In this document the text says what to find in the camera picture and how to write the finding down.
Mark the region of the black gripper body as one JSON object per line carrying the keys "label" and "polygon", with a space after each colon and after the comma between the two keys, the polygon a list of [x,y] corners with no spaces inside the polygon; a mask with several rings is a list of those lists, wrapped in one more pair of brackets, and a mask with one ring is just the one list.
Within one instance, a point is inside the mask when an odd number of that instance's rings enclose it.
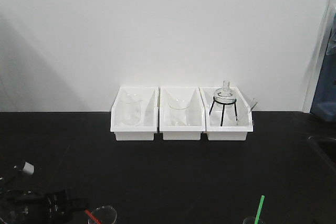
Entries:
{"label": "black gripper body", "polygon": [[43,193],[8,189],[19,176],[30,176],[34,165],[21,161],[1,166],[1,223],[67,223],[69,192],[66,189]]}

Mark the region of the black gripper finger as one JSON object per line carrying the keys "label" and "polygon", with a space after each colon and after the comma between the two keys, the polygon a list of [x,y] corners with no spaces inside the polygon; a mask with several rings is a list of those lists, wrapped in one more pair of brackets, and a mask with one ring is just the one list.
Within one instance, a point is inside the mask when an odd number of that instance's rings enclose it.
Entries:
{"label": "black gripper finger", "polygon": [[87,210],[88,200],[85,198],[69,198],[67,199],[67,208],[69,210]]}

